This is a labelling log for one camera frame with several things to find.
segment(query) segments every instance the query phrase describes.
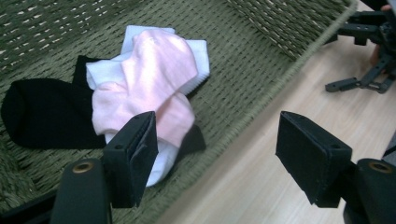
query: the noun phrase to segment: black clamp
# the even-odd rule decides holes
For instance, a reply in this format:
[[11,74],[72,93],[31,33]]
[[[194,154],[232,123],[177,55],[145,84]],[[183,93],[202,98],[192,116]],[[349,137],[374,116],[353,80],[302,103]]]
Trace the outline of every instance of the black clamp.
[[338,207],[346,201],[346,224],[396,221],[396,150],[382,160],[351,161],[352,148],[312,120],[282,111],[276,155],[309,202]]
[[155,113],[137,115],[108,143],[101,160],[69,164],[58,190],[4,213],[0,223],[112,223],[111,207],[140,204],[157,154]]

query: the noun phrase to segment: white sock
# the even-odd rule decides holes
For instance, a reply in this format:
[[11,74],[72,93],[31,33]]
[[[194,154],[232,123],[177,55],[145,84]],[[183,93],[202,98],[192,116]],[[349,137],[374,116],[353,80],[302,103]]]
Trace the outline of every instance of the white sock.
[[185,95],[197,88],[207,77],[209,77],[209,56],[205,40],[186,40],[190,46],[197,64],[198,76],[184,84],[179,91]]
[[153,29],[162,29],[166,32],[171,34],[175,33],[175,30],[172,28],[160,28],[160,27],[153,27],[153,26],[136,26],[136,25],[129,25],[126,27],[124,41],[121,47],[121,53],[126,53],[131,51],[134,48],[134,36],[140,35],[145,30],[153,30]]
[[158,155],[148,177],[147,187],[162,181],[172,169],[177,157],[178,148],[162,140],[158,140]]

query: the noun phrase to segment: wooden floor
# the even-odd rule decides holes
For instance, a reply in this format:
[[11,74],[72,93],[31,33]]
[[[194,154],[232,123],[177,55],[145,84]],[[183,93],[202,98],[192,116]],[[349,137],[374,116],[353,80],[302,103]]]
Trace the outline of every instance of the wooden floor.
[[353,148],[354,162],[381,158],[396,129],[396,83],[385,94],[324,90],[361,77],[373,49],[348,37],[323,47],[158,223],[344,223],[344,202],[338,209],[311,205],[275,155],[279,113],[312,119]]

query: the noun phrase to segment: sock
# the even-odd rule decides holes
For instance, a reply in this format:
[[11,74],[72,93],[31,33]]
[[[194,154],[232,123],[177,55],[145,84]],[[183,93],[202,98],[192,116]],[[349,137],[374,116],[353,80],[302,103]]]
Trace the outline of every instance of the sock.
[[170,34],[175,33],[175,30],[172,28],[129,25],[126,27],[126,30],[125,30],[124,41],[122,42],[122,47],[121,47],[121,54],[131,51],[134,48],[134,41],[132,41],[134,36],[140,35],[143,31],[154,30],[154,29],[161,29],[161,30],[166,31]]
[[132,57],[122,62],[125,82],[105,82],[93,94],[94,129],[116,133],[131,117],[156,111],[158,136],[179,147],[194,120],[187,98],[177,93],[197,74],[191,49],[161,30],[145,31],[134,42]]
[[56,79],[15,81],[1,116],[12,141],[31,148],[99,148],[91,123],[92,91]]
[[[162,29],[171,34],[175,32],[175,30],[170,28],[128,26],[124,42],[122,44],[121,55],[111,60],[103,60],[98,63],[87,63],[87,81],[90,83],[91,89],[95,90],[98,85],[106,81],[119,82],[123,80],[124,74],[120,69],[119,63],[131,57],[134,45],[133,36],[141,34],[144,30],[153,29]],[[186,42],[194,55],[194,60],[198,69],[198,76],[180,87],[179,91],[184,95],[189,94],[198,87],[205,79],[208,78],[210,73],[206,41],[186,40]]]

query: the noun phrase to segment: black plastic part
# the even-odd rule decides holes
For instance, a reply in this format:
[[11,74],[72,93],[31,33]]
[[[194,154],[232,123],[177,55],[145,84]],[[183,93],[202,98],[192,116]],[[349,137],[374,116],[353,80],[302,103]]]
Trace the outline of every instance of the black plastic part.
[[0,216],[3,224],[45,224],[50,223],[50,214],[55,203],[56,190],[51,191],[35,200],[9,210]]
[[377,33],[378,26],[355,23],[345,23],[338,30],[339,35],[353,36],[355,37],[355,44],[363,46],[366,45],[367,39]]
[[357,165],[356,186],[370,223],[396,223],[396,167],[373,159]]
[[393,30],[393,33],[396,33],[396,17],[395,17],[395,13],[396,13],[396,1],[394,0],[388,0],[390,7],[392,8],[392,10],[387,10],[384,12],[385,16],[387,17],[388,22],[390,23],[390,27]]
[[324,44],[327,45],[327,44],[332,43],[332,42],[337,41],[337,40],[338,40],[338,35],[332,35],[332,36],[326,41],[326,43],[324,43]]
[[66,166],[50,223],[111,223],[104,170],[99,160],[86,159]]
[[370,85],[371,82],[374,81],[376,77],[378,77],[381,72],[386,68],[386,66],[392,61],[393,57],[388,55],[387,53],[383,53],[378,63],[371,68],[366,75],[361,79],[361,87],[365,88]]
[[352,78],[329,83],[325,86],[325,89],[328,92],[349,91],[358,88],[359,85],[360,82],[355,77],[352,77]]
[[344,208],[343,218],[345,224],[370,224],[365,214],[356,212],[349,204]]
[[312,120],[290,112],[280,114],[276,155],[318,207],[337,207],[340,195],[331,185],[349,166],[352,149]]
[[355,173],[357,166],[350,161],[348,167],[341,172],[332,184],[332,192],[340,195],[348,204],[348,206],[361,217],[365,217],[363,205],[361,204],[361,196],[355,185]]
[[131,118],[104,149],[113,208],[139,205],[158,154],[155,113]]
[[361,11],[355,12],[347,22],[379,26],[386,21],[387,18],[383,11]]

